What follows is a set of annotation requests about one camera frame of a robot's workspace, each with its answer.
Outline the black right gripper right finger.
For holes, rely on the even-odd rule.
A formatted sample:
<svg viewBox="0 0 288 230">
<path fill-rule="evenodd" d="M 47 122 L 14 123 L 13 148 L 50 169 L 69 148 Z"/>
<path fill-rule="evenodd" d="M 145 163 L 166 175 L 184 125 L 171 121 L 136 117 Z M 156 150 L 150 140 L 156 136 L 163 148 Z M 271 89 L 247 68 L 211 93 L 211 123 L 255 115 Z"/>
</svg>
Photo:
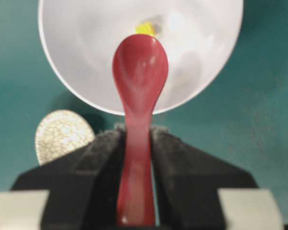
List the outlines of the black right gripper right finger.
<svg viewBox="0 0 288 230">
<path fill-rule="evenodd" d="M 160 223 L 174 230 L 282 230 L 274 196 L 246 170 L 150 130 Z"/>
</svg>

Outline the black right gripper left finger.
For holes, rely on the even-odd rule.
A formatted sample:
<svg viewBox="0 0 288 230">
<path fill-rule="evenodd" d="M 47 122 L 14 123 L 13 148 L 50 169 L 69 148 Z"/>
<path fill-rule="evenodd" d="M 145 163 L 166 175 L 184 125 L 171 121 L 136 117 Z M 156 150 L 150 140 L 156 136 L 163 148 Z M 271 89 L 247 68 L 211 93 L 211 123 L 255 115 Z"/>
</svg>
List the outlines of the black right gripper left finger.
<svg viewBox="0 0 288 230">
<path fill-rule="evenodd" d="M 98 134 L 65 156 L 20 174 L 0 192 L 0 230 L 116 230 L 126 129 Z"/>
</svg>

